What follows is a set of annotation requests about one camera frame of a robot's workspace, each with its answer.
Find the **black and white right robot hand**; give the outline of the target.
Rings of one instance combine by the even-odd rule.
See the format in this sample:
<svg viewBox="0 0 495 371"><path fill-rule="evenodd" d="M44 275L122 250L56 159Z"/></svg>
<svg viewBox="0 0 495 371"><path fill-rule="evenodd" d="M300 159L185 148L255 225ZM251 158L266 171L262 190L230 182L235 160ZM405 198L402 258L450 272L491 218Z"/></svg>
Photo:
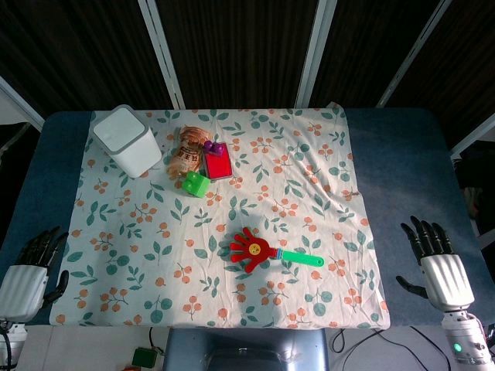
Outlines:
<svg viewBox="0 0 495 371"><path fill-rule="evenodd" d="M414 285L398 275L396 281L409 293L429 300L442 312L465 311L474 301L466 269L454 252L446 231L437 223L411 216L411 225L401 224L425 279Z"/></svg>

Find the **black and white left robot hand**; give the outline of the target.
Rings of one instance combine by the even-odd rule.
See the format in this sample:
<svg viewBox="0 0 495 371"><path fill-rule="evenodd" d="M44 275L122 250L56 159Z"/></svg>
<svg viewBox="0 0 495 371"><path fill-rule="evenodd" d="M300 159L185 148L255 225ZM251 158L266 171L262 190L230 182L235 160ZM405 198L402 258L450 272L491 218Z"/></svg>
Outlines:
<svg viewBox="0 0 495 371"><path fill-rule="evenodd" d="M50 273L58 253L65 249L68 233L58 234L59 227L45 230L29 240L17 260L11 265L1 284L1 327L25 324L36 317L40 309L63 296L69 282L69 272L62 271L57 286L46 292Z"/></svg>

